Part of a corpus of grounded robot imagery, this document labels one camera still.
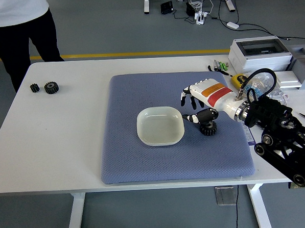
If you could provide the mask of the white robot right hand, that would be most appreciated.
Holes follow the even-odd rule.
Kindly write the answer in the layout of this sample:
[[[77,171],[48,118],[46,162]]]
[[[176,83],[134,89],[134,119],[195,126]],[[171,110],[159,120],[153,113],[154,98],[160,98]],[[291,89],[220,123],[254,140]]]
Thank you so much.
[[[214,79],[205,79],[184,88],[181,93],[181,106],[185,105],[185,98],[189,97],[193,109],[197,108],[195,101],[200,106],[207,105],[216,111],[224,111],[233,120],[239,121],[240,114],[245,108],[245,102],[237,99],[237,94],[224,84]]]

